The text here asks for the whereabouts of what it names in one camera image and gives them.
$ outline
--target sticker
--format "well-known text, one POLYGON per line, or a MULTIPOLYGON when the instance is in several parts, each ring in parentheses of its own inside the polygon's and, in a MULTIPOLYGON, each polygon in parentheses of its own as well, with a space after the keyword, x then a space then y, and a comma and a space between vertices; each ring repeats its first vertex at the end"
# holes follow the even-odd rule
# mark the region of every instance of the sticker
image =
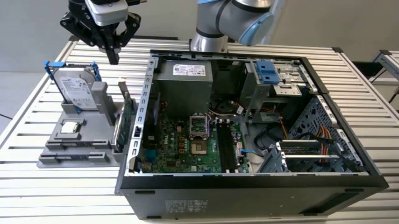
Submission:
POLYGON ((243 111, 244 111, 244 108, 242 106, 239 106, 239 108, 238 108, 238 114, 242 115, 243 111))
POLYGON ((80 109, 98 109, 87 82, 82 78, 60 78, 70 100, 80 109))
POLYGON ((206 212, 208 200, 166 200, 168 213, 206 212))
POLYGON ((174 65, 174 75, 175 76, 206 76, 206 66, 176 64, 174 65))

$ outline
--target yellow wire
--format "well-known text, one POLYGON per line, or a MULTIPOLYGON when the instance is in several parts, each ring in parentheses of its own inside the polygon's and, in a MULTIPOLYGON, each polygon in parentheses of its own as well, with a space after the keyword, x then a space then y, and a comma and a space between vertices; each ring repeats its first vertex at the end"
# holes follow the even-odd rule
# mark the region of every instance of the yellow wire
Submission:
POLYGON ((324 130, 326 130, 326 131, 327 131, 327 133, 328 133, 328 137, 330 137, 330 139, 332 139, 332 136, 331 136, 331 133, 330 133, 328 129, 327 129, 326 127, 323 127, 323 128, 324 128, 324 130))

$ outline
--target aluminum workbench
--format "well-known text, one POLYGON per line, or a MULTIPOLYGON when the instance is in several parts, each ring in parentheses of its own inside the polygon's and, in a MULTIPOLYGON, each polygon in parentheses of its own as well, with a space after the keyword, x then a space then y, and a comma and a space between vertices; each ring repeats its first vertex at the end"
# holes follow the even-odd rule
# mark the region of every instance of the aluminum workbench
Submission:
MULTIPOLYGON (((96 61, 108 94, 123 96, 118 78, 140 97, 150 49, 188 50, 187 41, 132 39, 120 53, 120 64, 108 65, 106 54, 83 42, 70 41, 58 60, 96 61)), ((263 221, 310 224, 399 223, 399 115, 343 53, 332 48, 230 44, 231 53, 308 58, 390 188, 330 217, 284 220, 191 220, 191 223, 263 221)), ((44 75, 5 132, 0 136, 0 223, 138 223, 123 196, 114 195, 118 168, 39 169, 36 161, 62 114, 62 95, 44 75)))

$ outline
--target small chip component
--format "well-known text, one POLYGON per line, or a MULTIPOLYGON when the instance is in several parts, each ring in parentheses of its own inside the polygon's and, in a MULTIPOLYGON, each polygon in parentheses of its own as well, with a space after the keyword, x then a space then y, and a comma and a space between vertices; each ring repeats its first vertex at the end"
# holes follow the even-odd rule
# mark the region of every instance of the small chip component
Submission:
POLYGON ((146 162, 146 163, 143 164, 143 170, 146 170, 146 171, 151 171, 151 169, 152 169, 152 163, 151 163, 151 162, 146 162))
POLYGON ((207 152, 207 141, 194 140, 191 141, 191 154, 206 155, 207 152))
POLYGON ((74 121, 67 121, 62 127, 62 134, 74 134, 79 128, 79 123, 74 121))
POLYGON ((176 161, 167 161, 167 167, 176 167, 176 161))

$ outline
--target barcode sticker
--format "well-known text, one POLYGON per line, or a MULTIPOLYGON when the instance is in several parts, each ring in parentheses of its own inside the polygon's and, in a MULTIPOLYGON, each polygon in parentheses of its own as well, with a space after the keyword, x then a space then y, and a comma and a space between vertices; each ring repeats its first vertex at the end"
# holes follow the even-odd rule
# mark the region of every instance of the barcode sticker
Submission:
POLYGON ((206 66, 176 64, 174 65, 174 75, 175 76, 206 76, 206 66))
POLYGON ((242 115, 243 111, 244 111, 244 108, 242 106, 239 106, 239 108, 238 108, 238 114, 242 115))

